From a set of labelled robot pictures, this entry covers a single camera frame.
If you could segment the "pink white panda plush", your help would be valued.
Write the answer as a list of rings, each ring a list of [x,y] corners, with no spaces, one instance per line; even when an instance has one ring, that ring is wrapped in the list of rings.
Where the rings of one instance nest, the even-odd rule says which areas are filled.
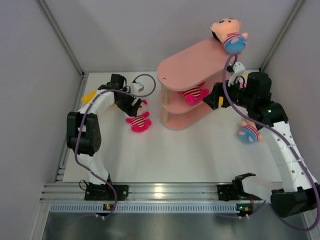
[[[125,121],[131,125],[131,131],[134,133],[142,133],[150,128],[152,125],[151,119],[149,119],[150,112],[148,110],[148,102],[143,99],[137,110],[136,116],[126,116]]]
[[[206,88],[202,88],[200,85],[197,85],[193,88],[190,88],[185,91],[179,91],[180,95],[183,95],[184,100],[189,105],[197,105],[203,101],[203,98],[206,97],[210,91]]]

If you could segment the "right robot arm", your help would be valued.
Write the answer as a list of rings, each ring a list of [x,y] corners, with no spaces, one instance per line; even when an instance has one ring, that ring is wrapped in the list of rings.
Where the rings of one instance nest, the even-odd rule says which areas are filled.
[[[254,173],[238,175],[233,192],[240,199],[254,195],[268,202],[275,213],[286,218],[320,208],[320,184],[308,170],[291,134],[289,119],[280,103],[271,100],[272,81],[264,72],[251,72],[246,86],[223,80],[213,86],[203,101],[213,110],[239,107],[246,125],[243,132],[263,136],[281,177],[281,186]]]

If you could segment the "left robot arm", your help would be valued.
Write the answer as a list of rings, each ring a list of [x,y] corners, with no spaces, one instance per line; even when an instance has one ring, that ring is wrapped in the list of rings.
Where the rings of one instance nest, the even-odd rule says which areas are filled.
[[[89,183],[97,185],[95,193],[102,200],[112,196],[113,187],[107,184],[110,174],[98,154],[102,144],[99,117],[112,105],[135,117],[142,103],[138,94],[143,89],[136,80],[127,84],[124,76],[112,74],[109,82],[84,97],[87,103],[81,109],[67,115],[67,147],[73,151],[75,162],[87,171]]]

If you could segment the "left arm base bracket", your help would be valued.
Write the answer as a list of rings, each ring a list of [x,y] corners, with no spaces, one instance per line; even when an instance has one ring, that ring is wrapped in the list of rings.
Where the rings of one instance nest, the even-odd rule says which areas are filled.
[[[80,180],[79,188],[85,192],[84,199],[86,201],[115,201],[116,197],[118,201],[124,201],[129,195],[129,186],[125,184],[113,184],[112,190],[107,184],[93,184],[87,183],[85,180]]]

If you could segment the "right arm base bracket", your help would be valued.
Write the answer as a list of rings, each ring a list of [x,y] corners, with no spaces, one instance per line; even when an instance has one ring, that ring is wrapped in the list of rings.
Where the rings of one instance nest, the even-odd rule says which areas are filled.
[[[217,185],[218,199],[220,201],[235,201],[248,200],[246,193],[242,192],[237,186],[233,184],[219,184]]]

